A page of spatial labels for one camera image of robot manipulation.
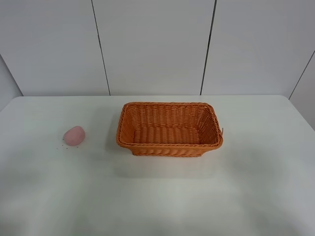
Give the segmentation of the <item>orange wicker basket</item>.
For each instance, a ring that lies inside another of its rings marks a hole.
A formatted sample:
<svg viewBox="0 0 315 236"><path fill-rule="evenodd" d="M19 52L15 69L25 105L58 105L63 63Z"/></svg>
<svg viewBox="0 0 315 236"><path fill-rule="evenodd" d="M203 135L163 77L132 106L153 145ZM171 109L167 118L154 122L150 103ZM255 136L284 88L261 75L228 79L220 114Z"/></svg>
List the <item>orange wicker basket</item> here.
<svg viewBox="0 0 315 236"><path fill-rule="evenodd" d="M202 102L130 102L123 106L119 146L137 156L199 157L223 144L214 108Z"/></svg>

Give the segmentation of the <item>pink peach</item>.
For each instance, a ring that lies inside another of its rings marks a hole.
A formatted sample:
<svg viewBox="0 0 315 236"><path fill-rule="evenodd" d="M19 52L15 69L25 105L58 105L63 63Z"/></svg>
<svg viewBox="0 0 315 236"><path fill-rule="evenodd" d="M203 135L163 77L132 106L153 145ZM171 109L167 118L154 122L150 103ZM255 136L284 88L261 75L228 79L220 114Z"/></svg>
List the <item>pink peach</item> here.
<svg viewBox="0 0 315 236"><path fill-rule="evenodd" d="M63 140L68 146L77 146L85 139L85 131L81 126L75 126L63 135Z"/></svg>

